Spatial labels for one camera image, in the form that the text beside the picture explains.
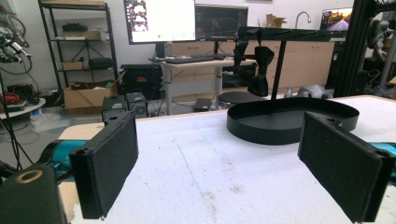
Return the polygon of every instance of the black stand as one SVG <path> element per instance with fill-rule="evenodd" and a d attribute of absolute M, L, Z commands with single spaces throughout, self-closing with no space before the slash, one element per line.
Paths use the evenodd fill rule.
<path fill-rule="evenodd" d="M 263 145 L 296 143 L 300 140 L 305 111 L 315 112 L 328 120 L 342 122 L 343 127 L 349 131 L 355 129 L 359 111 L 353 107 L 316 98 L 276 99 L 287 42 L 329 41 L 333 35 L 339 33 L 261 27 L 240 28 L 238 37 L 243 41 L 280 40 L 281 45 L 271 100 L 242 103 L 231 107 L 227 112 L 227 129 L 230 133 Z"/>

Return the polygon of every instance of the black box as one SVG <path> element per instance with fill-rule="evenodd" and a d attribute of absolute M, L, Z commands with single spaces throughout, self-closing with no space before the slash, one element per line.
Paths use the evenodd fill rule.
<path fill-rule="evenodd" d="M 210 105 L 212 105 L 211 99 L 198 98 L 193 110 L 194 112 L 205 112 L 209 110 Z"/>
<path fill-rule="evenodd" d="M 159 64 L 123 64 L 121 93 L 142 92 L 146 100 L 161 99 L 163 70 Z"/>

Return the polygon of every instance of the keyboard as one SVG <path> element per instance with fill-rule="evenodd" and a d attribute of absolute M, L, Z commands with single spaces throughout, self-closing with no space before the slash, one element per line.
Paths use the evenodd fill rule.
<path fill-rule="evenodd" d="M 165 59 L 166 63 L 181 64 L 181 63 L 201 63 L 213 61 L 213 57 L 196 57 L 196 58 L 184 58 L 184 59 Z"/>

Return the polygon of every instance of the computer tower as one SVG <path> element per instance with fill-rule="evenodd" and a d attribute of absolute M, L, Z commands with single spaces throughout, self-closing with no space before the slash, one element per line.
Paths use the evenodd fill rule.
<path fill-rule="evenodd" d="M 128 110 L 134 111 L 136 118 L 146 118 L 148 116 L 148 106 L 142 92 L 131 92 L 125 94 Z"/>
<path fill-rule="evenodd" d="M 161 99 L 163 70 L 159 64 L 123 64 L 121 93 L 142 92 L 146 100 Z"/>
<path fill-rule="evenodd" d="M 103 99 L 102 120 L 127 111 L 127 105 L 123 95 L 107 96 Z"/>

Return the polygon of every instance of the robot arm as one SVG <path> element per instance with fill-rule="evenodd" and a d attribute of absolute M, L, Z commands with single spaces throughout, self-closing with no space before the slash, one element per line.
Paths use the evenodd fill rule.
<path fill-rule="evenodd" d="M 370 25 L 369 34 L 367 35 L 367 47 L 373 49 L 373 54 L 377 59 L 384 62 L 387 53 L 382 50 L 384 48 L 385 40 L 390 36 L 390 29 L 388 21 L 373 21 Z"/>

